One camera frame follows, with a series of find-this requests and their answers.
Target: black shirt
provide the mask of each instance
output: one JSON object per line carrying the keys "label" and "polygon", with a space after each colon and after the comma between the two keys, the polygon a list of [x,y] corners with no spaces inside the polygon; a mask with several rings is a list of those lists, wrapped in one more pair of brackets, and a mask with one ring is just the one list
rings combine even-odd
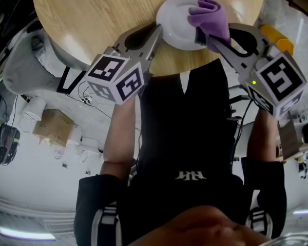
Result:
{"label": "black shirt", "polygon": [[195,206],[211,205],[231,220],[244,224],[249,215],[253,190],[260,190],[258,203],[273,219],[273,236],[285,222],[286,193],[280,162],[248,160],[243,181],[218,169],[152,167],[137,174],[130,186],[110,175],[80,180],[74,223],[78,245],[90,245],[91,225],[98,209],[117,201],[123,245],[167,223]]}

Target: wooden table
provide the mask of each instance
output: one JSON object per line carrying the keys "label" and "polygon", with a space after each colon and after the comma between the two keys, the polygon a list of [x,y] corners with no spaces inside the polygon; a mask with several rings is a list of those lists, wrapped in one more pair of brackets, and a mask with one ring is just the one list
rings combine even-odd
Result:
{"label": "wooden table", "polygon": [[[166,0],[34,0],[37,15],[50,37],[75,58],[90,64],[112,46],[123,32],[155,21]],[[263,0],[216,0],[224,5],[228,21],[253,25]],[[150,71],[169,75],[213,61],[207,49],[183,51],[162,43]]]}

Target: white plate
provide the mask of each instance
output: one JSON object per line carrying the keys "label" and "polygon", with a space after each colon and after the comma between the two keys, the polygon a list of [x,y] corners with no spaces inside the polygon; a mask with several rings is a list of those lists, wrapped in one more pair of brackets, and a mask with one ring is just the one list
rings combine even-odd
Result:
{"label": "white plate", "polygon": [[171,46],[194,51],[205,48],[195,44],[196,30],[188,20],[188,9],[199,6],[198,0],[167,0],[160,7],[156,23],[163,27],[163,39]]}

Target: white floor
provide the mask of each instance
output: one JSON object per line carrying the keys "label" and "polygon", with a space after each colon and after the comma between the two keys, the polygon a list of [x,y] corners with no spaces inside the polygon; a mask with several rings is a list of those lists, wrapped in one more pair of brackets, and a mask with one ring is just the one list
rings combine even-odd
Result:
{"label": "white floor", "polygon": [[[295,9],[289,8],[284,0],[265,0],[259,21],[276,27],[293,41],[295,44],[294,58],[308,81],[308,18]],[[43,56],[42,61],[45,67],[53,74],[59,76],[59,74],[63,73],[65,66],[55,58],[50,50]],[[227,62],[224,61],[223,64],[229,86],[237,85],[237,74]],[[78,71],[72,71],[70,78],[77,76],[77,74]],[[187,73],[182,75],[182,81],[183,84],[187,83]],[[79,93],[81,96],[85,91],[85,95],[94,97],[90,89],[86,89],[86,84],[80,86]],[[75,124],[82,127],[84,137],[98,140],[100,148],[103,147],[110,119],[95,107],[111,116],[113,103],[96,98],[97,102],[91,102],[94,107],[87,106],[75,100],[80,99],[78,88],[71,94],[75,99],[55,92],[37,91],[34,94],[47,102],[48,109],[57,108],[64,112]],[[244,93],[233,91],[230,94],[233,97]],[[248,101],[234,104],[233,109],[237,110],[235,115],[243,116],[247,104]],[[15,126],[19,122],[24,105],[25,102],[19,98]],[[308,107],[308,94],[301,106],[299,106],[300,109],[305,107]],[[251,106],[246,116],[245,124],[254,120],[257,110],[258,108],[255,105]],[[139,104],[137,105],[136,113],[136,127],[140,128]],[[139,132],[136,130],[134,157],[137,157],[138,154],[138,136]],[[55,160],[53,154],[53,147],[46,143],[39,144],[35,136],[22,135],[21,145],[18,148],[15,161],[7,167],[0,166],[0,196],[12,201],[26,203],[30,206],[73,209],[76,202],[78,180],[87,176],[85,174],[87,170],[91,172],[90,175],[99,173],[102,162],[100,159],[92,158],[87,163],[81,164],[73,146],[67,147],[61,160]],[[285,174],[287,176],[285,185],[290,199],[290,207],[297,206],[297,203],[308,193],[308,181],[305,182],[307,190],[305,194],[295,192],[295,184],[302,186],[304,182],[298,178],[296,165],[293,162],[295,161],[288,162],[285,165]],[[63,168],[62,163],[68,164],[68,169]],[[235,173],[242,174],[238,163],[235,163]]]}

